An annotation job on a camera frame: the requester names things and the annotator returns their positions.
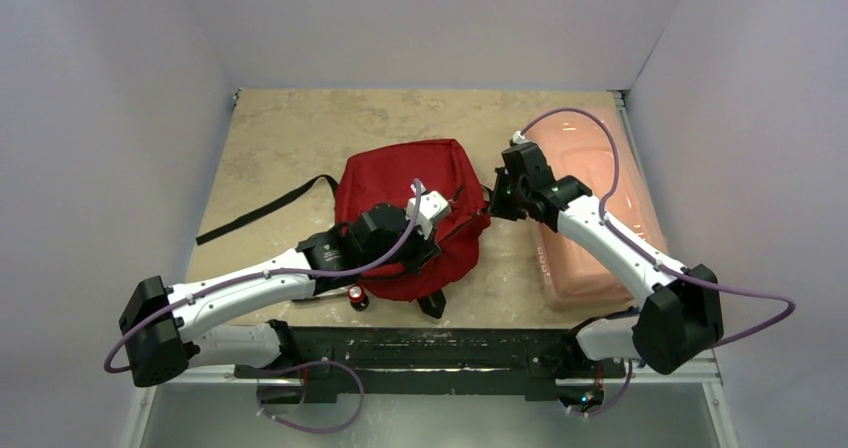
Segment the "red backpack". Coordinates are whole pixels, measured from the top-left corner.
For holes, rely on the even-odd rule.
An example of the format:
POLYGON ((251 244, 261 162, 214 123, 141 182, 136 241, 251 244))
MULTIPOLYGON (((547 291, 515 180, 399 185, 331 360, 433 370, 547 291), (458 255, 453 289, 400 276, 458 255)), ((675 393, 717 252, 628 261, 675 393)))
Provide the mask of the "red backpack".
POLYGON ((268 261, 187 285, 208 314, 236 314, 345 290, 364 309, 371 295, 444 310, 443 289, 467 275, 489 227, 485 189, 455 139, 385 146, 351 156, 340 178, 324 175, 330 228, 268 261))

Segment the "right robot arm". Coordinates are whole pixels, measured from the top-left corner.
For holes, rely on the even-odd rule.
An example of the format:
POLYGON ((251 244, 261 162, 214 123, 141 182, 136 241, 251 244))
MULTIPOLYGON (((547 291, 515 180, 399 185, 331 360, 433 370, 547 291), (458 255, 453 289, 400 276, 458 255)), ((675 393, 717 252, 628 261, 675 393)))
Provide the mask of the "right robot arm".
POLYGON ((489 213, 531 218, 592 255, 627 289, 639 312, 628 318, 596 318, 571 329, 561 349, 564 367, 584 375, 600 360, 638 360, 668 375, 723 337, 721 303, 710 291, 715 273, 692 268, 652 247, 610 212, 574 176, 554 177, 534 142, 502 153, 503 166, 489 213))

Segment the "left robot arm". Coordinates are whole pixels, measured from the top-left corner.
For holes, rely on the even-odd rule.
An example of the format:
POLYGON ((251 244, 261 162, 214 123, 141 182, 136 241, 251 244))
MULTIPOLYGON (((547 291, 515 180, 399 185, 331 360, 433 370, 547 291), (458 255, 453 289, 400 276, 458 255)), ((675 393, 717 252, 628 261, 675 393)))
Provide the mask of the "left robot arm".
POLYGON ((399 264, 428 265, 437 253, 437 226, 448 206, 430 196, 404 208, 378 204, 353 223, 316 233, 257 265, 199 282, 140 281, 119 317, 121 337, 104 369, 119 373, 124 351, 137 387, 163 384, 186 370, 226 364, 264 368, 284 377, 297 367, 298 350, 269 324, 245 329, 231 320, 287 301, 317 298, 363 285, 366 274, 399 264))

